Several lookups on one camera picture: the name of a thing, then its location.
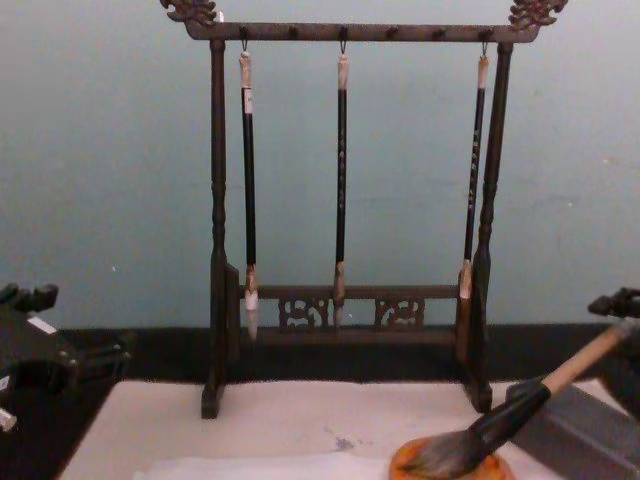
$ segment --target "wooden post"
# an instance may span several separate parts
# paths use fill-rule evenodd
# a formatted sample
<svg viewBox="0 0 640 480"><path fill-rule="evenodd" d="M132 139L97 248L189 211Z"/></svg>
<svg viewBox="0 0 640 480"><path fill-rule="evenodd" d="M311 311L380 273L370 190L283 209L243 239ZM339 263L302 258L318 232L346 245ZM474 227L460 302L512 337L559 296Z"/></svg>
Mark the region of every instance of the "wooden post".
<svg viewBox="0 0 640 480"><path fill-rule="evenodd" d="M225 239L226 133L224 104L225 42L211 47L211 193L213 195L213 252L211 254L210 367L202 392L202 418L216 418L226 383L227 302Z"/></svg>
<svg viewBox="0 0 640 480"><path fill-rule="evenodd" d="M498 45L498 65L496 67L491 125L489 127L489 141L482 189L483 198L480 212L478 248L473 259L469 351L464 367L467 373L465 382L467 394L473 406L480 412L486 412L491 408L492 397L491 387L487 380L487 355L485 352L488 340L486 306L491 272L489 241L494 217L494 202L498 190L512 52L512 43L500 43Z"/></svg>

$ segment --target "teal wall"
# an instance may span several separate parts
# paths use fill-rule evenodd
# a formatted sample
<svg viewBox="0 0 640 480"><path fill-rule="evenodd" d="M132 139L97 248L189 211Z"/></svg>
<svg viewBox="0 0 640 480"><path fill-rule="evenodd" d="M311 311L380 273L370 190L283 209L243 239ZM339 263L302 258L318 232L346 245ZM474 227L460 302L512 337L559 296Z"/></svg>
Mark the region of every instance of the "teal wall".
<svg viewBox="0 0 640 480"><path fill-rule="evenodd" d="M59 327L207 325L208 45L157 0L5 3L0 282L57 283L58 306L44 316ZM218 4L227 21L504 23L511 3ZM516 46L492 323L593 321L592 299L639 284L638 13L633 0L573 0L534 44ZM331 283L338 45L249 49L259 280ZM227 53L227 251L244 272L240 45ZM347 282L454 283L480 48L351 44L348 53ZM369 321L372 310L349 304L347 318ZM451 323L452 313L434 304L427 318ZM261 319L275 310L264 306Z"/></svg>

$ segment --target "wooden brush rack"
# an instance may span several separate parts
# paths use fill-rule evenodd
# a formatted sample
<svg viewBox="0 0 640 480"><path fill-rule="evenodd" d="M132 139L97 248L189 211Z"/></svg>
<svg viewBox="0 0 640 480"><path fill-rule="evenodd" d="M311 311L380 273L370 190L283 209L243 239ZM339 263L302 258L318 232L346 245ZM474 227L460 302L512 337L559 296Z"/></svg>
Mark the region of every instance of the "wooden brush rack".
<svg viewBox="0 0 640 480"><path fill-rule="evenodd" d="M460 380L479 412L491 406L487 381L487 295L491 255L489 242L494 220L502 137L505 123L509 68L515 44L533 42L542 26L554 23L568 0L515 0L508 25L376 25L309 23L238 23L221 21L215 4L207 0L160 0L168 16L185 25L194 40L209 42L211 50L211 188L213 195L213 253L211 255L211 358L202 394L202 417L215 418L227 381L227 369L238 359L248 335L240 326L244 286L225 252L225 46L228 41L320 42L467 42L497 44L497 68L489 138L486 147L478 245L473 256L470 316L457 310L449 330L429 328L424 322L427 301L460 298L460 279L449 285L346 286L346 299L375 303L375 321L368 329L332 325L329 320L333 288L326 286L262 285L261 299L277 300L278 327L263 327L256 342L273 346L336 344L446 345L455 353ZM303 325L294 323L303 321Z"/></svg>

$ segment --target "horizontal wooden bar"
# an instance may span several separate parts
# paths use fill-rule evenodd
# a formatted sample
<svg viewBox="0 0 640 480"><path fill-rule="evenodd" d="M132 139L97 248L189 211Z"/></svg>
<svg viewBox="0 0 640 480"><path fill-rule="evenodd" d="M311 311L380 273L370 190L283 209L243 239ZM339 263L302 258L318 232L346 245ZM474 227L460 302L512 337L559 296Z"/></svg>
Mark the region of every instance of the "horizontal wooden bar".
<svg viewBox="0 0 640 480"><path fill-rule="evenodd" d="M240 285L241 297L244 296L244 285ZM333 287L330 285L264 285L258 289L263 299L284 300L289 298L332 298ZM425 286L348 286L345 298L350 300L398 300L406 298L446 299L457 298L457 285L425 285Z"/></svg>
<svg viewBox="0 0 640 480"><path fill-rule="evenodd" d="M340 23L186 22L195 40L337 42L488 42L530 43L540 27L514 30L508 25L389 25Z"/></svg>
<svg viewBox="0 0 640 480"><path fill-rule="evenodd" d="M242 329L242 343L251 342L246 329ZM257 345L454 345L453 329L425 331L372 331L342 327L335 331L282 332L278 327L262 327L253 342Z"/></svg>

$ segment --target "carved wooden panel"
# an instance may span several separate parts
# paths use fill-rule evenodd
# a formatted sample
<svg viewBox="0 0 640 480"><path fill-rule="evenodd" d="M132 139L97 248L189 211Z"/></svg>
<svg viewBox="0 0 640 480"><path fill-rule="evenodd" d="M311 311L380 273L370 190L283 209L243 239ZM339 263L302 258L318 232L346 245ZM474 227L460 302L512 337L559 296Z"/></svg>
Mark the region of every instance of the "carved wooden panel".
<svg viewBox="0 0 640 480"><path fill-rule="evenodd" d="M424 326L424 298L375 300L375 327L381 330L419 330Z"/></svg>
<svg viewBox="0 0 640 480"><path fill-rule="evenodd" d="M329 300L325 298L288 298L278 301L280 329L313 330L329 326Z"/></svg>

